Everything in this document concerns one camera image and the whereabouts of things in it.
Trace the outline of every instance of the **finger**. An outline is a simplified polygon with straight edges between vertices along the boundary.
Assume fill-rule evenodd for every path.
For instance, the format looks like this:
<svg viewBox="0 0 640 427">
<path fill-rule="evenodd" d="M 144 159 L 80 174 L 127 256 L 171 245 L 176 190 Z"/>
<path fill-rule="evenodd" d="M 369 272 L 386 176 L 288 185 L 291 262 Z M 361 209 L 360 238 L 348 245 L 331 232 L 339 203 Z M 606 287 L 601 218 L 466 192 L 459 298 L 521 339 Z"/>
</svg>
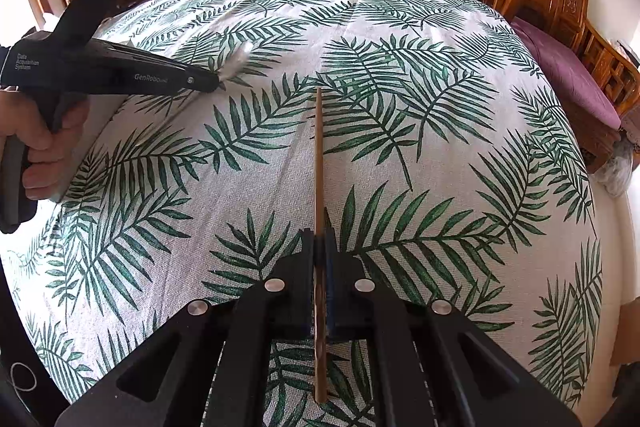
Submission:
<svg viewBox="0 0 640 427">
<path fill-rule="evenodd" d="M 65 116 L 62 117 L 62 128 L 69 129 L 82 125 L 89 116 L 89 99 L 76 103 L 74 107 L 69 109 Z"/>
<path fill-rule="evenodd" d="M 53 137 L 36 103 L 18 91 L 0 92 L 0 136 L 15 134 L 36 150 L 50 147 Z"/>
<path fill-rule="evenodd" d="M 58 183 L 66 162 L 34 163 L 22 175 L 24 188 L 43 188 Z"/>
<path fill-rule="evenodd" d="M 31 163 L 53 163 L 60 161 L 71 153 L 82 136 L 82 126 L 62 129 L 53 135 L 51 147 L 44 151 L 29 150 L 28 159 Z"/>
<path fill-rule="evenodd" d="M 56 185 L 49 185 L 49 187 L 43 188 L 27 188 L 24 193 L 30 200 L 38 201 L 49 199 L 56 193 L 56 190 Z"/>
</svg>

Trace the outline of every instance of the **purple cushion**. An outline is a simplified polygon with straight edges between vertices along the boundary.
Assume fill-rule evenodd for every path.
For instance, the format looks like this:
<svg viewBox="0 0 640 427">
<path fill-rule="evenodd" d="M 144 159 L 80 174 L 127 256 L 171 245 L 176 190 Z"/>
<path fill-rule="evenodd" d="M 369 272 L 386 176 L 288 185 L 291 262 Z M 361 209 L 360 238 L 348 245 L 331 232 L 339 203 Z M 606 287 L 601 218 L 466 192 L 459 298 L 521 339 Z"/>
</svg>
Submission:
<svg viewBox="0 0 640 427">
<path fill-rule="evenodd" d="M 514 31 L 540 65 L 554 91 L 572 100 L 603 124 L 618 130 L 620 117 L 574 52 L 551 35 L 515 18 Z"/>
</svg>

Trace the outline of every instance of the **white floor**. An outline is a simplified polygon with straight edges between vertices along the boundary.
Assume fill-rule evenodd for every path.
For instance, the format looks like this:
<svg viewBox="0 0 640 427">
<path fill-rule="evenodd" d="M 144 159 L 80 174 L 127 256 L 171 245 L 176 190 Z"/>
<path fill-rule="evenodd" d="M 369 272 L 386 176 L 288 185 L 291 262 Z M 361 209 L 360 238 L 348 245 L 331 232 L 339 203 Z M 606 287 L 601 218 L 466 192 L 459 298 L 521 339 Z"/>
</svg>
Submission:
<svg viewBox="0 0 640 427">
<path fill-rule="evenodd" d="M 591 181 L 600 233 L 603 295 L 600 331 L 593 368 L 577 409 L 584 427 L 593 427 L 613 403 L 611 392 L 618 368 L 609 360 L 618 329 L 620 305 L 640 295 L 640 273 L 636 269 L 640 251 L 640 169 L 627 194 L 612 198 L 602 185 Z"/>
</svg>

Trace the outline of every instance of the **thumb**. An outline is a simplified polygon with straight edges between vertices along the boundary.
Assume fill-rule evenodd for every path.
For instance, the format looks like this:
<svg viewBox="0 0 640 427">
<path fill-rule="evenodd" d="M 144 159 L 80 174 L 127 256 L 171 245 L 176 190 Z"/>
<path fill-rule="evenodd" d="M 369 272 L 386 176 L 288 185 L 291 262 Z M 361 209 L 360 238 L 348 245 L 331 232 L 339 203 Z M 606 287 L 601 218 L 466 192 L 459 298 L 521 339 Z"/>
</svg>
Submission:
<svg viewBox="0 0 640 427">
<path fill-rule="evenodd" d="M 19 91 L 0 91 L 0 136 L 14 134 L 36 150 L 45 150 L 53 142 L 33 100 Z"/>
</svg>

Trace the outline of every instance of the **wooden chopstick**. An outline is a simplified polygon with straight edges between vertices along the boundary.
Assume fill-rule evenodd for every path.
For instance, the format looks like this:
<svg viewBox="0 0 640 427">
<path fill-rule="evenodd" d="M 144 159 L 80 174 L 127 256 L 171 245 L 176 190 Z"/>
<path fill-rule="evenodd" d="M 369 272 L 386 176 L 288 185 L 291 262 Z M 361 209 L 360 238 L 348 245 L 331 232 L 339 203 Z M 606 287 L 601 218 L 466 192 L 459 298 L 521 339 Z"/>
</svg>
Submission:
<svg viewBox="0 0 640 427">
<path fill-rule="evenodd" d="M 324 236 L 324 172 L 322 169 L 322 90 L 316 89 L 315 234 Z M 326 270 L 323 263 L 314 266 L 314 375 L 316 402 L 324 403 L 326 393 Z"/>
</svg>

